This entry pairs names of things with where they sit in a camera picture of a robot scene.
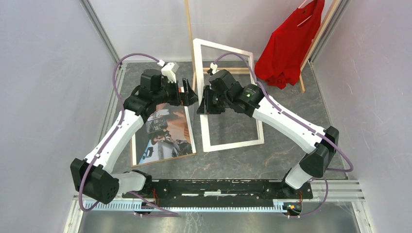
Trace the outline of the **white wooden picture frame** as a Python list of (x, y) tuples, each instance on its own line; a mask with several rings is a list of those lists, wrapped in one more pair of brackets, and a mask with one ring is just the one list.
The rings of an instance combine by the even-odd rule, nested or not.
[[(202, 59), (202, 46), (222, 50), (225, 52), (232, 52), (232, 53), (235, 53), (241, 56), (242, 59), (246, 57), (248, 59), (246, 63), (248, 66), (248, 74), (250, 75), (251, 83), (252, 84), (256, 83), (255, 74), (253, 72), (254, 56), (252, 52), (248, 52), (248, 51), (240, 50), (240, 49), (233, 48), (230, 46), (195, 38), (193, 39), (193, 49), (194, 49), (193, 60), (194, 60), (194, 70), (195, 70), (196, 81), (197, 81), (197, 91), (198, 91), (199, 97), (202, 97), (203, 89), (205, 86), (203, 59)], [(264, 133), (263, 133), (262, 122), (259, 120), (256, 120), (256, 126), (257, 126), (257, 139), (256, 140), (249, 140), (249, 141), (242, 141), (242, 142), (235, 142), (235, 143), (228, 143), (228, 144), (219, 144), (219, 145), (213, 145), (213, 146), (210, 143), (210, 132), (209, 132), (209, 124), (208, 124), (207, 115), (200, 115), (200, 124), (201, 124), (202, 144), (203, 144), (204, 152), (228, 150), (228, 149), (264, 144)]]

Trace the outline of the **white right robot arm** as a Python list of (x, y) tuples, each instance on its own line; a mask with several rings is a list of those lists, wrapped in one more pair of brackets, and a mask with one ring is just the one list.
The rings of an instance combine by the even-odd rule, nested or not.
[(200, 88), (202, 99), (197, 113), (217, 115), (232, 109), (266, 123), (296, 143), (305, 155), (292, 167), (281, 184), (281, 193), (295, 197), (311, 178), (323, 177), (336, 154), (339, 131), (311, 124), (274, 100), (257, 84), (242, 86), (223, 69), (211, 75), (209, 84)]

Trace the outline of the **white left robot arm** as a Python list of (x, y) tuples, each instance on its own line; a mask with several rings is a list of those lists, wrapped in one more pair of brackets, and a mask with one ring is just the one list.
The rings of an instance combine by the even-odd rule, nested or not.
[(198, 101), (188, 79), (176, 80), (172, 71), (147, 69), (140, 84), (124, 100), (120, 113), (103, 139), (84, 158), (75, 158), (70, 171), (82, 210), (83, 196), (96, 203), (109, 204), (118, 194), (135, 191), (141, 198), (151, 195), (153, 185), (149, 175), (142, 172), (114, 174), (114, 165), (121, 152), (136, 132), (147, 122), (160, 104), (191, 106)]

